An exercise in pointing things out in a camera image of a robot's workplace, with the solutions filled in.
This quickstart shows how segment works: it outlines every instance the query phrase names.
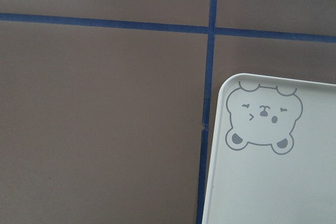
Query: bear drawing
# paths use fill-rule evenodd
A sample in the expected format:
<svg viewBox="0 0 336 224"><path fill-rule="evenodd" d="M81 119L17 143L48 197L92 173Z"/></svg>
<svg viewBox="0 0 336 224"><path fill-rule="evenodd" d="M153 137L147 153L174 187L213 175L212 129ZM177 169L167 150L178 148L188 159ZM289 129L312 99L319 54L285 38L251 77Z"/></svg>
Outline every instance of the bear drawing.
<svg viewBox="0 0 336 224"><path fill-rule="evenodd" d="M290 152L294 146L291 135L301 117L303 105L294 92L283 94L278 87L260 84L252 90L233 90L226 99L231 129L225 141L233 150L242 150L249 143L270 145L279 155Z"/></svg>

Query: vertical blue line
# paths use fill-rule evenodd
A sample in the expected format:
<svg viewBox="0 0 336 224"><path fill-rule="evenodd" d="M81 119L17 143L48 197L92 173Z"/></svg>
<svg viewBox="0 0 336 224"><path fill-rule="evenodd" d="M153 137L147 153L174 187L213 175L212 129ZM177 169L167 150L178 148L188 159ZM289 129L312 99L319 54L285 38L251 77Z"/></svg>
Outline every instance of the vertical blue line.
<svg viewBox="0 0 336 224"><path fill-rule="evenodd" d="M204 129L202 130L201 154L199 157L200 159L199 159L199 175L198 175L196 224L202 223L203 209L204 209L206 163L207 163L208 135L209 135L209 115L210 115L212 72L213 72L214 47L215 47L216 13L217 13L217 0L210 0L208 41L207 41L206 64L205 64L203 117L202 117L202 124Z"/></svg>

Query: tiled floor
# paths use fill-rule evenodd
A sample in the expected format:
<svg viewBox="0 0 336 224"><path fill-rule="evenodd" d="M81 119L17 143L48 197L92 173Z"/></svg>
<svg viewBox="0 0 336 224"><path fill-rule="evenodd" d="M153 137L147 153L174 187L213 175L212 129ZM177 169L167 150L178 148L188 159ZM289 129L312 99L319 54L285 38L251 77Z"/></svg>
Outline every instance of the tiled floor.
<svg viewBox="0 0 336 224"><path fill-rule="evenodd" d="M216 27L333 36L333 2L218 0ZM336 44L314 42L336 37L213 36L210 6L214 17L215 0L0 0L4 223L195 223L204 88L211 143L233 74L336 83Z"/></svg>

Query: white tray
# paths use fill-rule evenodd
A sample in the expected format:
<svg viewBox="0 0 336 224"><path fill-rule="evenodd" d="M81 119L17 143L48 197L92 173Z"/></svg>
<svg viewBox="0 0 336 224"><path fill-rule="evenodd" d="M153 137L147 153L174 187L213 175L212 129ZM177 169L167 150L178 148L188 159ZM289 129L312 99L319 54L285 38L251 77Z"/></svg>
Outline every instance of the white tray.
<svg viewBox="0 0 336 224"><path fill-rule="evenodd" d="M223 84L202 224L241 223L336 223L336 85Z"/></svg>

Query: tray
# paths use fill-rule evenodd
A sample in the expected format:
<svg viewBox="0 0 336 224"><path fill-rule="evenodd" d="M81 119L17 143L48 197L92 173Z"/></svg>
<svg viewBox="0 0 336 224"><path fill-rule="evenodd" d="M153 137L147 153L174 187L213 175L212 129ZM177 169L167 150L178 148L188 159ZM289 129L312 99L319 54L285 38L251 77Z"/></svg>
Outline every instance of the tray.
<svg viewBox="0 0 336 224"><path fill-rule="evenodd" d="M336 85L222 85L202 224L336 223Z"/></svg>

